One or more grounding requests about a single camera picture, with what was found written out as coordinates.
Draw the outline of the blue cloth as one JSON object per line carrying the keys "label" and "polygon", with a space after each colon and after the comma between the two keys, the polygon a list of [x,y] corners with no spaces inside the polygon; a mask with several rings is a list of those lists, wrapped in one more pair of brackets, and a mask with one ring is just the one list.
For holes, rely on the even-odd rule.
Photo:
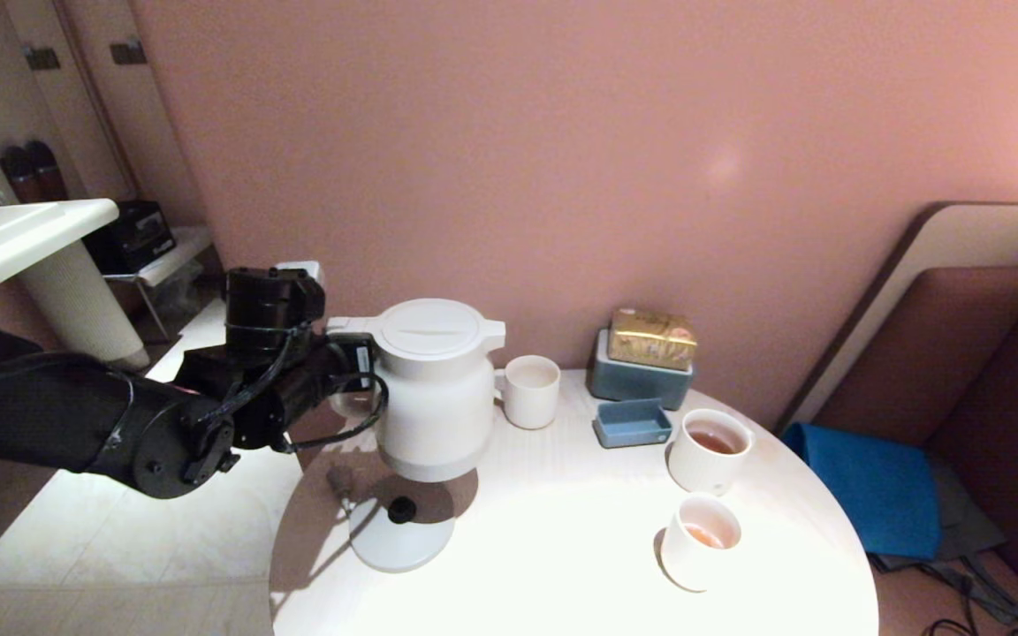
{"label": "blue cloth", "polygon": [[781,440],[832,492],[864,551],[934,559],[942,525],[924,450],[802,422],[788,427]]}

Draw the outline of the white round kettle base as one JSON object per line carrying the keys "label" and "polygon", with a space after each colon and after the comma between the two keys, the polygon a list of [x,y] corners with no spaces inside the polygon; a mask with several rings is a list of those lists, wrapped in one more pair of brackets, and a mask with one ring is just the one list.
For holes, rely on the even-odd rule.
{"label": "white round kettle base", "polygon": [[355,471],[329,468],[326,480],[350,522],[350,544],[371,567],[388,574],[425,566],[447,548],[455,530],[455,503],[439,483],[385,476],[354,498]]}

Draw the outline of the small blue tray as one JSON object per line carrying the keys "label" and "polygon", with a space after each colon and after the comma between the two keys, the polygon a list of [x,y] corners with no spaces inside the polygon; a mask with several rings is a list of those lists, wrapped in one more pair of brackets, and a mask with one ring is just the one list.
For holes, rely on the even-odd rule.
{"label": "small blue tray", "polygon": [[673,432],[657,398],[598,404],[591,427],[606,450],[665,443]]}

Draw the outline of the white electric kettle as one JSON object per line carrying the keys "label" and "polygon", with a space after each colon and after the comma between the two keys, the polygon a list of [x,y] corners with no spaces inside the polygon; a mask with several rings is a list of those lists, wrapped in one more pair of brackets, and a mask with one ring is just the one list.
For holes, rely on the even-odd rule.
{"label": "white electric kettle", "polygon": [[477,466],[496,421],[490,354],[505,346],[504,322],[463,302],[417,299],[375,317],[328,319],[326,331],[370,334],[378,347],[389,404],[376,438],[392,471],[435,483]]}

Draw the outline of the brown booth bench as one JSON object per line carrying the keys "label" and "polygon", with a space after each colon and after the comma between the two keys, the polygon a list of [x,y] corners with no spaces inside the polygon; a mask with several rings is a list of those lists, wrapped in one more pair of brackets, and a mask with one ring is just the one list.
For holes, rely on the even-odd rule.
{"label": "brown booth bench", "polygon": [[[796,422],[943,458],[1005,533],[1007,542],[979,559],[1018,601],[1018,205],[922,213],[787,408],[780,433]],[[916,569],[871,571],[882,633],[1018,636],[1018,624],[998,623]]]}

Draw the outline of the white ribbed cylinder bin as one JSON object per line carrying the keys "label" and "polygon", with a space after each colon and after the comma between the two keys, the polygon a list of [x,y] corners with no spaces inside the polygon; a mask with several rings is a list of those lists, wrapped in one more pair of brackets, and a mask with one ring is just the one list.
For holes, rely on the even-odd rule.
{"label": "white ribbed cylinder bin", "polygon": [[122,370],[149,365],[144,341],[110,292],[101,271],[76,240],[19,275],[60,343]]}

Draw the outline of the gold foil packet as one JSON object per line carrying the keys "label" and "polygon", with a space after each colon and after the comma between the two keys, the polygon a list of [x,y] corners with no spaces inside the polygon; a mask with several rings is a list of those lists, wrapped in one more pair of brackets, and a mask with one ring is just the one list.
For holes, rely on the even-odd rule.
{"label": "gold foil packet", "polygon": [[611,314],[607,354],[612,360],[688,369],[698,350],[694,327],[681,314],[618,307]]}

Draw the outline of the grey floor mat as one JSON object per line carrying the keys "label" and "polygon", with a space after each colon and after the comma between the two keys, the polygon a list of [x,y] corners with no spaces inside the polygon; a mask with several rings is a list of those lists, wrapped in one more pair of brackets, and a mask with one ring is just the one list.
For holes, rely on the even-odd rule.
{"label": "grey floor mat", "polygon": [[941,539],[932,559],[871,553],[878,572],[916,569],[954,590],[962,600],[976,602],[1003,625],[1018,624],[1018,601],[989,574],[979,555],[1007,542],[1005,533],[989,519],[964,487],[954,469],[929,452],[928,460],[938,496]]}

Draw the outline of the blue rectangular box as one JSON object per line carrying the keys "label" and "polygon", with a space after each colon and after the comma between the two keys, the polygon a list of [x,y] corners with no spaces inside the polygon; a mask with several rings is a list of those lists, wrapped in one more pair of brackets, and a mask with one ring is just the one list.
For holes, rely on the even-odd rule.
{"label": "blue rectangular box", "polygon": [[610,331],[596,335],[593,359],[587,370],[587,387],[593,398],[606,401],[655,399],[666,411],[678,411],[694,383],[696,367],[686,370],[635,365],[609,357]]}

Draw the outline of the black box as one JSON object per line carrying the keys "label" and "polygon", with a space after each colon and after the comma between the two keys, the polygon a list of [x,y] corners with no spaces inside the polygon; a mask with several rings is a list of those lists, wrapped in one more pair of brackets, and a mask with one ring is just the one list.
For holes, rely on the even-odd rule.
{"label": "black box", "polygon": [[157,201],[119,201],[118,218],[84,235],[90,257],[104,275],[130,275],[174,249],[175,238]]}

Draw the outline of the white metal-legged shelf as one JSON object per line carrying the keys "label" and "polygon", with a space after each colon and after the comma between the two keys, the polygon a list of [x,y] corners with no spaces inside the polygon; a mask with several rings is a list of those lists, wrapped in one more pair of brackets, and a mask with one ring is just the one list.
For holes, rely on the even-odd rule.
{"label": "white metal-legged shelf", "polygon": [[102,274],[106,282],[130,284],[134,286],[145,302],[149,314],[159,330],[163,342],[173,342],[173,337],[166,329],[163,319],[158,313],[155,301],[150,297],[149,289],[155,289],[167,278],[178,273],[187,262],[194,261],[203,251],[213,246],[213,234],[205,225],[178,226],[172,230],[174,247],[167,253],[142,266],[142,269],[131,274]]}

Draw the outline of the large white ribbed cup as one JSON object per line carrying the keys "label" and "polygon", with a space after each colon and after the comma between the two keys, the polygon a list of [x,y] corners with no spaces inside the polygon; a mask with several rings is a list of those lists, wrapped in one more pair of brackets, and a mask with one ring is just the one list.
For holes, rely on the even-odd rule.
{"label": "large white ribbed cup", "polygon": [[743,475],[755,441],[736,416],[695,408],[683,416],[667,452],[668,473],[691,494],[726,495]]}

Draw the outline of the small white ribbed cup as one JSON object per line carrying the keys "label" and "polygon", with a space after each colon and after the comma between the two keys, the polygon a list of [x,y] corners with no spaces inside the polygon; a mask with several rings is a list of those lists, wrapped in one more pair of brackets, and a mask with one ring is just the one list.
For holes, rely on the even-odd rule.
{"label": "small white ribbed cup", "polygon": [[659,558],[679,587],[706,592],[730,579],[742,536],[738,516],[719,496],[692,494],[668,519]]}

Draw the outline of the dark brown bottle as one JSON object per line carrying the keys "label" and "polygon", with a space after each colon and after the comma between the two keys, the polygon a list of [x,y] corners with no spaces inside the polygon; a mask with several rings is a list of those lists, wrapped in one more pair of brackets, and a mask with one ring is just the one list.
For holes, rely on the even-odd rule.
{"label": "dark brown bottle", "polygon": [[0,156],[0,168],[11,182],[11,189],[19,203],[34,204],[43,199],[36,170],[24,148],[17,144],[5,148]]}
{"label": "dark brown bottle", "polygon": [[67,201],[67,185],[53,150],[41,140],[29,140],[25,144],[34,176],[46,201]]}

